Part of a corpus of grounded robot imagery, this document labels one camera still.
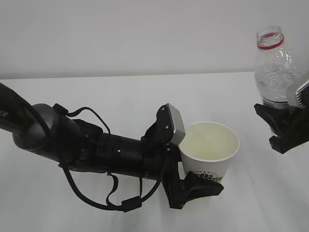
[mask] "cup rim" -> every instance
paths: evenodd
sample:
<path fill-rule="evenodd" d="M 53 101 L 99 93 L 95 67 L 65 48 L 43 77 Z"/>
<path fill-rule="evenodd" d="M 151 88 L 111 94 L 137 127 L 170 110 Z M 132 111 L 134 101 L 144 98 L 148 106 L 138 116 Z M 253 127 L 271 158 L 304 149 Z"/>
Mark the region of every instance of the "cup rim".
<path fill-rule="evenodd" d="M 230 130 L 231 132 L 233 132 L 233 134 L 236 136 L 237 141 L 238 141 L 238 147 L 237 147 L 236 151 L 235 151 L 232 155 L 230 155 L 230 156 L 228 156 L 228 157 L 225 157 L 225 158 L 223 158 L 223 159 L 214 159 L 214 160 L 213 160 L 213 159 L 199 159 L 199 158 L 192 157 L 192 156 L 190 156 L 190 155 L 185 154 L 184 152 L 182 152 L 182 150 L 180 149 L 180 144 L 181 144 L 181 143 L 180 143 L 180 144 L 178 145 L 178 148 L 179 148 L 179 150 L 181 151 L 181 153 L 184 154 L 185 156 L 187 156 L 187 157 L 193 159 L 193 160 L 200 161 L 200 162 L 205 162 L 205 163 L 218 163 L 218 162 L 226 161 L 226 160 L 232 158 L 234 155 L 236 155 L 237 152 L 239 151 L 239 148 L 240 148 L 240 140 L 239 140 L 239 137 L 237 136 L 237 134 L 236 134 L 231 128 L 229 128 L 228 126 L 223 125 L 222 123 L 219 123 L 219 122 L 213 122 L 213 121 L 200 121 L 200 122 L 192 123 L 192 124 L 190 124 L 190 125 L 187 126 L 187 127 L 190 127 L 190 126 L 192 126 L 192 125 L 194 125 L 194 124 L 205 123 L 205 122 L 206 122 L 206 123 L 218 124 L 218 125 L 220 125 L 220 126 L 223 126 L 223 127 L 227 128 L 227 129 Z"/>

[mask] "robotic arm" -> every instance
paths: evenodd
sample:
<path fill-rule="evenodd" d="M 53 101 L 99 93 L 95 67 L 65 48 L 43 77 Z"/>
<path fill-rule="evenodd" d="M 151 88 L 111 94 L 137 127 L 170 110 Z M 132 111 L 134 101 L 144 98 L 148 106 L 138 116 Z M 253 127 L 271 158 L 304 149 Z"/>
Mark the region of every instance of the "robotic arm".
<path fill-rule="evenodd" d="M 70 119 L 89 110 L 105 125 L 108 133 L 91 123 Z M 141 207 L 162 182 L 170 208 L 182 209 L 186 202 L 205 196 L 219 195 L 223 186 L 189 172 L 179 178 L 181 162 L 178 144 L 185 136 L 179 111 L 171 104 L 160 107 L 156 122 L 141 140 L 111 134 L 104 121 L 88 107 L 69 113 L 59 104 L 31 106 L 13 90 L 0 83 L 0 129 L 13 134 L 15 144 L 26 151 L 59 162 L 74 193 L 87 204 L 104 210 L 127 212 Z M 107 173 L 114 187 L 106 205 L 84 196 L 70 174 L 74 172 Z M 114 205 L 109 196 L 116 191 L 118 179 L 124 174 L 156 180 L 145 196 L 133 197 Z"/>
<path fill-rule="evenodd" d="M 295 107 L 292 112 L 260 104 L 254 106 L 256 113 L 276 134 L 269 139 L 272 148 L 282 154 L 309 141 L 309 80 L 290 86 L 287 101 Z"/>

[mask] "bottle neck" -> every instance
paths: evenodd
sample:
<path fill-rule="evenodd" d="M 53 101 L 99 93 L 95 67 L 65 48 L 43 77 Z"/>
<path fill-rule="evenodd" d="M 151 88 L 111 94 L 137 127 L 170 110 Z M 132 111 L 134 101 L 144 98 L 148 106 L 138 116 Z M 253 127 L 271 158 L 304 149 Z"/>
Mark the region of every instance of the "bottle neck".
<path fill-rule="evenodd" d="M 256 34 L 257 48 L 267 51 L 281 46 L 284 42 L 284 35 L 279 26 L 270 26 L 262 29 Z"/>

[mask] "white paper cup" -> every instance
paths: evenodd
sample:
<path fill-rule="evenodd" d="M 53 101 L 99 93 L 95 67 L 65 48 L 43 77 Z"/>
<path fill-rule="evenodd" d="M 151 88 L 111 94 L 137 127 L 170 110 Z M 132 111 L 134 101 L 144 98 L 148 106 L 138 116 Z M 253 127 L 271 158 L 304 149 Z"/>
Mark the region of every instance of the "white paper cup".
<path fill-rule="evenodd" d="M 239 150 L 239 138 L 217 122 L 197 122 L 185 129 L 179 144 L 183 168 L 207 180 L 221 182 Z"/>

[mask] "plastic bottle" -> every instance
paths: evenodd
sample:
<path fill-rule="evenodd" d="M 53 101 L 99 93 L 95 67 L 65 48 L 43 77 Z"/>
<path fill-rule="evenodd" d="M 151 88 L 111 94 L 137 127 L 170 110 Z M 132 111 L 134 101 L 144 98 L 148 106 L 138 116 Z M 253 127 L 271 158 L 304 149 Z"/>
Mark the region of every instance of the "plastic bottle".
<path fill-rule="evenodd" d="M 284 46 L 279 26 L 269 26 L 256 35 L 259 49 L 255 64 L 255 82 L 265 106 L 293 110 L 286 100 L 286 90 L 301 78 L 294 57 Z"/>

